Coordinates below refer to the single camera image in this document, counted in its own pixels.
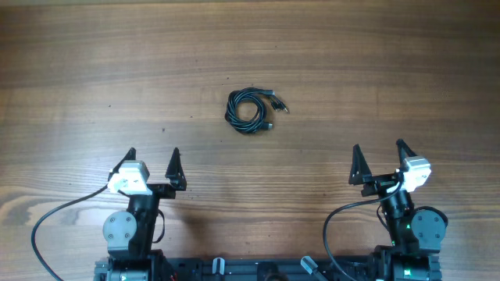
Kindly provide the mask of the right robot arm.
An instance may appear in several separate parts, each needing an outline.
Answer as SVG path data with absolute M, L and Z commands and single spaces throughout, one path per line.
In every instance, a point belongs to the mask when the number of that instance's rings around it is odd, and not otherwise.
M 416 207 L 410 194 L 431 174 L 430 162 L 404 140 L 396 142 L 400 166 L 393 173 L 371 173 L 360 146 L 353 147 L 348 183 L 362 185 L 363 197 L 378 196 L 391 246 L 377 246 L 367 262 L 369 280 L 439 281 L 438 254 L 448 226 L 447 216 L 429 206 Z

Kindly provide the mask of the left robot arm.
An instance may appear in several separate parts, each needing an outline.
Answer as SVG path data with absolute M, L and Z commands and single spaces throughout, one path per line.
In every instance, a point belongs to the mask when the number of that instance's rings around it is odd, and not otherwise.
M 177 280 L 177 272 L 161 250 L 152 245 L 163 238 L 162 231 L 154 238 L 162 199 L 174 199 L 177 191 L 187 189 L 180 161 L 180 151 L 173 150 L 165 178 L 166 183 L 149 183 L 146 164 L 136 159 L 131 148 L 109 171 L 107 187 L 113 193 L 128 197 L 127 209 L 112 213 L 102 228 L 109 257 L 95 263 L 94 279 L 99 281 Z

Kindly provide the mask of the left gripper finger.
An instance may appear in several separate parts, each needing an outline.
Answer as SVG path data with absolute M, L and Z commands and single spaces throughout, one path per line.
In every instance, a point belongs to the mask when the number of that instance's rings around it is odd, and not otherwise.
M 187 180 L 180 160 L 179 148 L 174 148 L 165 177 L 170 181 L 170 185 L 175 190 L 186 190 Z
M 135 161 L 136 160 L 136 149 L 135 148 L 130 148 L 130 150 L 125 154 L 125 156 L 116 164 L 114 168 L 112 168 L 109 171 L 109 176 L 108 180 L 111 180 L 114 174 L 117 174 L 119 172 L 120 166 L 125 162 L 125 161 Z

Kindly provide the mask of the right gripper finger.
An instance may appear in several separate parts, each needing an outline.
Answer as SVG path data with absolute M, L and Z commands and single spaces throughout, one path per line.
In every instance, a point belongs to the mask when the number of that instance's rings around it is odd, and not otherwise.
M 398 148 L 398 158 L 399 162 L 402 164 L 407 158 L 416 157 L 416 153 L 404 142 L 403 139 L 398 139 L 396 141 L 396 146 Z
M 351 185 L 362 185 L 372 180 L 372 173 L 366 159 L 358 144 L 353 146 L 352 167 L 349 173 L 348 183 Z

